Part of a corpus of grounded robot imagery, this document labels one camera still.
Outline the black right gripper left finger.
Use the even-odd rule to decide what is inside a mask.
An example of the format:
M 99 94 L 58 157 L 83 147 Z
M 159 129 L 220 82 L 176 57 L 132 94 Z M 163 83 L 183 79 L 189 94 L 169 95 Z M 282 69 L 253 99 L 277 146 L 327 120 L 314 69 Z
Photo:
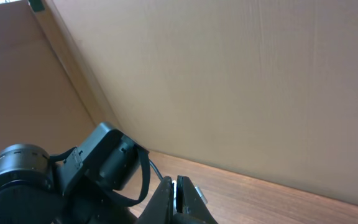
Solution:
M 173 224 L 174 184 L 164 177 L 135 224 Z

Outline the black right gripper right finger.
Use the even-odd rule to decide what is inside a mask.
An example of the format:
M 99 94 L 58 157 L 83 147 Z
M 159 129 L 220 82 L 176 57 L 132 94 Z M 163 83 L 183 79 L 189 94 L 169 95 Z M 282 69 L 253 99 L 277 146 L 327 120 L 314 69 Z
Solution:
M 179 175 L 177 177 L 176 210 L 187 219 L 190 218 L 199 223 L 217 224 L 196 187 L 187 176 Z

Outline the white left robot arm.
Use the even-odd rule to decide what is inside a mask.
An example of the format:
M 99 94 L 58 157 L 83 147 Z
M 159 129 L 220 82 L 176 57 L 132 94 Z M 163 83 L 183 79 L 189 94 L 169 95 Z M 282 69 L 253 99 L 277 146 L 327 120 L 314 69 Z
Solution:
M 0 223 L 135 223 L 130 208 L 156 172 L 148 151 L 107 122 L 61 154 L 11 145 L 0 152 Z

